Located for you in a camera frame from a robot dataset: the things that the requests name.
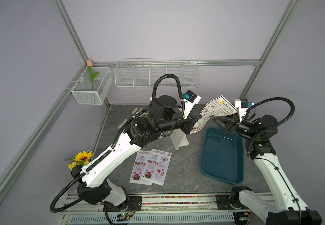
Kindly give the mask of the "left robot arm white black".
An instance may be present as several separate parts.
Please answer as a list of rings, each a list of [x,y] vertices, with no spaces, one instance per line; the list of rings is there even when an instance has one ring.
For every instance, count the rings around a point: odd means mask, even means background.
[[[159,84],[168,78],[175,80],[179,100],[167,95],[156,96]],[[191,113],[200,99],[191,90],[183,93],[176,75],[166,74],[158,78],[150,103],[122,125],[113,143],[103,153],[95,159],[91,159],[91,152],[75,156],[69,166],[74,179],[52,200],[49,210],[58,213],[81,201],[110,203],[120,211],[128,209],[131,205],[129,195],[122,187],[113,184],[108,175],[130,155],[162,137],[164,132],[180,129],[184,134],[190,134],[201,118],[201,115]]]

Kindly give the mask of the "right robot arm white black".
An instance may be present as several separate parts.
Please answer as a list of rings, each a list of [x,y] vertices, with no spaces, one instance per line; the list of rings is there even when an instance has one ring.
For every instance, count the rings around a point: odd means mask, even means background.
[[[278,121],[271,115],[253,119],[249,113],[256,107],[272,101],[283,101],[290,111]],[[233,187],[230,195],[232,207],[248,208],[267,225],[320,225],[322,217],[301,199],[284,173],[270,138],[277,134],[278,126],[287,122],[295,112],[294,103],[284,97],[268,98],[248,108],[239,108],[229,116],[214,117],[213,122],[224,131],[245,139],[248,157],[257,165],[272,193],[275,205],[265,202],[248,187]]]

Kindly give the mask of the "red special menu sheet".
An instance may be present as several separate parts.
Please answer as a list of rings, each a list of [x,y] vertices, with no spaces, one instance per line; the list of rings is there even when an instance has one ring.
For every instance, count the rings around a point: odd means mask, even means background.
[[[149,186],[152,185],[152,182],[147,182],[147,181],[142,180],[143,173],[145,171],[145,167],[146,167],[146,164],[147,164],[150,154],[151,154],[151,152],[148,152],[148,151],[138,151],[137,152],[129,183],[149,185]]]

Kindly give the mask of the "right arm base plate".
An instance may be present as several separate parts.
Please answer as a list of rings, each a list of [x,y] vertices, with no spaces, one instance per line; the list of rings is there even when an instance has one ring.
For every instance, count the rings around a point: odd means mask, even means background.
[[[215,195],[214,202],[217,204],[218,210],[243,210],[251,212],[251,210],[241,204],[238,200],[234,200],[230,194]]]

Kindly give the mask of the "teal plastic tray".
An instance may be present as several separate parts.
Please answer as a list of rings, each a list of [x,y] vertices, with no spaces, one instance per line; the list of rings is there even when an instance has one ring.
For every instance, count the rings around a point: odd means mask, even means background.
[[[240,184],[244,180],[244,147],[240,136],[219,128],[206,132],[201,173],[211,179],[228,184]]]

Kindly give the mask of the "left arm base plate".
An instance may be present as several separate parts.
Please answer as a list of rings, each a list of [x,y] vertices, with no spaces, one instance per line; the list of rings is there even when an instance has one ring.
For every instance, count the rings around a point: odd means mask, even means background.
[[[141,211],[142,197],[141,196],[129,196],[127,200],[118,206],[114,206],[112,203],[105,203],[104,208],[107,212],[119,212],[119,211]]]

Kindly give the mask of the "white menu holder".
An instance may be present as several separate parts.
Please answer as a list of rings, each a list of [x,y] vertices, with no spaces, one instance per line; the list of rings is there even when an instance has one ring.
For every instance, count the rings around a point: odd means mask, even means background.
[[[186,134],[181,129],[176,129],[170,135],[175,150],[189,145]]]

